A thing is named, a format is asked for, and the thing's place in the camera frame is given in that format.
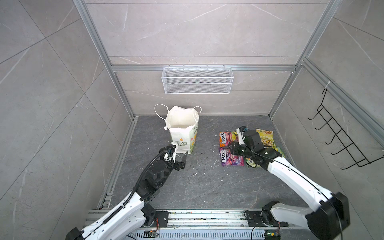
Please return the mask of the yellow green snack packet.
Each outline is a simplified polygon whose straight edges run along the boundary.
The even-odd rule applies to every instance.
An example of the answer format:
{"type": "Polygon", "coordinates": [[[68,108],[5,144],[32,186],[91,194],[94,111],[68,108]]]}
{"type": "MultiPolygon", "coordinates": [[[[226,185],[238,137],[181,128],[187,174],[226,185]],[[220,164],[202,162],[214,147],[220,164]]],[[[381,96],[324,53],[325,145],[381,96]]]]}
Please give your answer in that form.
{"type": "Polygon", "coordinates": [[[266,131],[261,129],[256,129],[256,131],[259,133],[259,136],[264,146],[272,147],[272,148],[276,147],[276,144],[273,138],[274,136],[273,131],[266,131]]]}

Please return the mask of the magenta snack packet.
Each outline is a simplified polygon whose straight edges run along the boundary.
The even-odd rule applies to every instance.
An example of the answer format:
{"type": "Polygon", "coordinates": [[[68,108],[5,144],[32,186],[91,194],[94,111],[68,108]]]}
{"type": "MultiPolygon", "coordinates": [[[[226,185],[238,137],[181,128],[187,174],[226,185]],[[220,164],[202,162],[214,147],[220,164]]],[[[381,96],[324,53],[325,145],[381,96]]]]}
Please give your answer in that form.
{"type": "Polygon", "coordinates": [[[222,166],[244,166],[244,157],[233,155],[228,148],[219,148],[222,166]]]}

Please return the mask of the yellow orange snack packet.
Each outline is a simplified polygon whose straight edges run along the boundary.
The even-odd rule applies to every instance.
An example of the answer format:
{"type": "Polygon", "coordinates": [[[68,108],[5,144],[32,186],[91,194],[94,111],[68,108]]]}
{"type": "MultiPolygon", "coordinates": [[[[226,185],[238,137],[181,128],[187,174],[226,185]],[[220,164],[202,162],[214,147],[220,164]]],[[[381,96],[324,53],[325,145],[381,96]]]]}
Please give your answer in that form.
{"type": "Polygon", "coordinates": [[[220,141],[219,141],[220,147],[227,147],[231,143],[239,141],[238,134],[235,131],[220,132],[219,137],[220,137],[220,141]]]}

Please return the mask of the white floral paper bag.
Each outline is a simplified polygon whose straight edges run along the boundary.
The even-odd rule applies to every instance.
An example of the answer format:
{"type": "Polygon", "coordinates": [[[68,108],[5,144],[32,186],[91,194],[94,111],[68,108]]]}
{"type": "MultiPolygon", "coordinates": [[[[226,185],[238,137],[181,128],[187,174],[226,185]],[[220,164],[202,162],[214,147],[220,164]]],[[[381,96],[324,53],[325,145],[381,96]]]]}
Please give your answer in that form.
{"type": "Polygon", "coordinates": [[[154,106],[156,115],[165,121],[165,130],[169,130],[172,143],[177,146],[177,153],[191,154],[196,144],[200,113],[202,108],[195,106],[194,108],[181,108],[173,106],[170,110],[164,104],[156,104],[154,106]],[[165,118],[161,117],[157,112],[157,107],[163,106],[167,110],[165,118]]]}

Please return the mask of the yellow lemon candy packet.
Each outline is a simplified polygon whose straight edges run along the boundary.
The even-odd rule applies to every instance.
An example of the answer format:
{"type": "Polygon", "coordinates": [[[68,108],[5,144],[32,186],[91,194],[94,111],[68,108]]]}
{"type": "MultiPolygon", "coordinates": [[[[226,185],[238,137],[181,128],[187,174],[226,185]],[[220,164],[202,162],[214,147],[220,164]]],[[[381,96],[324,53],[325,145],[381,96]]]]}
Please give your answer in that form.
{"type": "Polygon", "coordinates": [[[245,158],[246,164],[251,168],[256,168],[258,165],[250,158],[245,158]]]}

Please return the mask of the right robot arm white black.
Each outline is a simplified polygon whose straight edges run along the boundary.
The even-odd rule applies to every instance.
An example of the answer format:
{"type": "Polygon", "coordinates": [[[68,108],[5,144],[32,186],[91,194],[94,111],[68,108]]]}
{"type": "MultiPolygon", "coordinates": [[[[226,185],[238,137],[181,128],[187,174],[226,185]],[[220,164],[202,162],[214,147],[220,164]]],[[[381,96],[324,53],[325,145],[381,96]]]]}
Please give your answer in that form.
{"type": "Polygon", "coordinates": [[[250,159],[278,177],[308,205],[300,208],[271,201],[262,208],[263,225],[293,224],[310,230],[319,240],[343,237],[343,230],[351,224],[349,201],[344,194],[332,193],[305,176],[278,151],[264,146],[257,131],[240,127],[237,135],[238,141],[229,144],[231,154],[250,159]]]}

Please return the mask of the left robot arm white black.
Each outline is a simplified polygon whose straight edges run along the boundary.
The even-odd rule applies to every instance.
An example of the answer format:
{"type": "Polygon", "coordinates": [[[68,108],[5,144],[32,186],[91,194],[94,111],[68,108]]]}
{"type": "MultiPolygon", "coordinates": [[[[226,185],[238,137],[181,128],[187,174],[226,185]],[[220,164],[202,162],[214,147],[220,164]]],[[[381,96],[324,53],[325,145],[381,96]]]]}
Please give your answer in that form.
{"type": "Polygon", "coordinates": [[[131,192],[112,210],[89,226],[70,230],[66,240],[121,240],[142,226],[150,226],[156,211],[149,202],[164,185],[173,170],[186,167],[188,152],[176,161],[177,153],[162,149],[145,167],[131,192]]]}

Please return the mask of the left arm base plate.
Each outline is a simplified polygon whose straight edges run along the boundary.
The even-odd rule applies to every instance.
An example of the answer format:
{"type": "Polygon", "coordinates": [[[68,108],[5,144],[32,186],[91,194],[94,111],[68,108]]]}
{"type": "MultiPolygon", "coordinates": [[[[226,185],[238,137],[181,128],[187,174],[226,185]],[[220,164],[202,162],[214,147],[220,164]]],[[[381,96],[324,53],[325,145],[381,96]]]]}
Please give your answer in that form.
{"type": "Polygon", "coordinates": [[[156,212],[153,216],[147,219],[143,225],[146,228],[166,228],[169,221],[169,212],[156,212]]]}

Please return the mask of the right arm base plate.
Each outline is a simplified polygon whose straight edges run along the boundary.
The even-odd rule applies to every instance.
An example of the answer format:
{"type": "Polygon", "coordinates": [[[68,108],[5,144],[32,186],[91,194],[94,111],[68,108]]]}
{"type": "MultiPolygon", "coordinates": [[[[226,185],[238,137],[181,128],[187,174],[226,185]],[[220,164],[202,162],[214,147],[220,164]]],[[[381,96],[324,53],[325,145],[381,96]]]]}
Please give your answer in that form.
{"type": "Polygon", "coordinates": [[[268,211],[244,211],[249,227],[288,227],[286,222],[278,222],[268,211]]]}

